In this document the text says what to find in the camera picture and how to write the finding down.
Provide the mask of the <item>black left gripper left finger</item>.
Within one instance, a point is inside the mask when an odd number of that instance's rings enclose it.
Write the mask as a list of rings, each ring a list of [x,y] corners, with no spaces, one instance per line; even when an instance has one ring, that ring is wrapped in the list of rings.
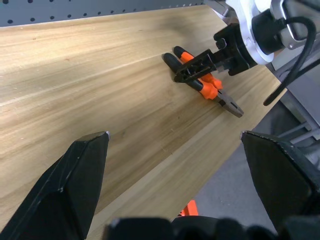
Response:
[[[0,240],[85,240],[100,198],[110,133],[74,141],[38,179]]]

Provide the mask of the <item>grey metal frame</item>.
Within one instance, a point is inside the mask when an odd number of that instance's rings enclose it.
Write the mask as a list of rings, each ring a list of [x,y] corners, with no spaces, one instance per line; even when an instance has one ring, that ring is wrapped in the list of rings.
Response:
[[[287,88],[281,103],[299,125],[279,135],[293,144],[306,139],[320,141],[320,39],[302,66],[302,73]]]

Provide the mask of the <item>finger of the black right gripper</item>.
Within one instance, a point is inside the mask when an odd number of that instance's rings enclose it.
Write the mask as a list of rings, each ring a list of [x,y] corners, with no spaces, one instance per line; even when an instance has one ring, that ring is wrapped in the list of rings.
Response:
[[[176,83],[190,83],[216,70],[217,68],[214,65],[204,66],[183,64],[177,69],[174,81]]]
[[[182,61],[182,64],[195,65],[195,66],[213,66],[211,60],[212,52],[207,49],[199,55],[193,56],[190,52],[184,48],[176,48],[175,55]]]

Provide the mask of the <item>orange and black pliers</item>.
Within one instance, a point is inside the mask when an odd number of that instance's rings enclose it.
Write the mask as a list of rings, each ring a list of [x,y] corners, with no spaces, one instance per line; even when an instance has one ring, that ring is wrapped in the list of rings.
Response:
[[[175,46],[172,53],[163,55],[164,62],[168,65],[173,73],[176,73],[178,68],[194,56],[180,46]],[[189,87],[199,92],[205,99],[214,100],[225,110],[234,116],[241,118],[244,114],[238,104],[225,93],[222,82],[215,78],[211,73],[204,75],[201,78],[186,83]]]

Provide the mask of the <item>small orange object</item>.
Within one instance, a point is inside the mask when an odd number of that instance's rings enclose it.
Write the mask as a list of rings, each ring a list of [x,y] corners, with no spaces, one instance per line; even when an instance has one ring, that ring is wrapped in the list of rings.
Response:
[[[198,208],[194,199],[190,200],[184,209],[179,213],[179,217],[198,216]]]

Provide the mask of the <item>grey metal pegboard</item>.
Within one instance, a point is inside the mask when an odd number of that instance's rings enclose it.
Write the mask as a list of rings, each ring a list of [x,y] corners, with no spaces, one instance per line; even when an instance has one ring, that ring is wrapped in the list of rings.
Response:
[[[204,0],[0,0],[0,27],[203,4]]]

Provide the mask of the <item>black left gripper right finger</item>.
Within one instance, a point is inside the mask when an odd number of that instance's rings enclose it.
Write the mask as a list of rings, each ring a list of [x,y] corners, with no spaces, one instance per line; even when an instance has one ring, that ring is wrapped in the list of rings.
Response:
[[[280,235],[320,235],[320,170],[289,141],[240,137],[256,192]]]

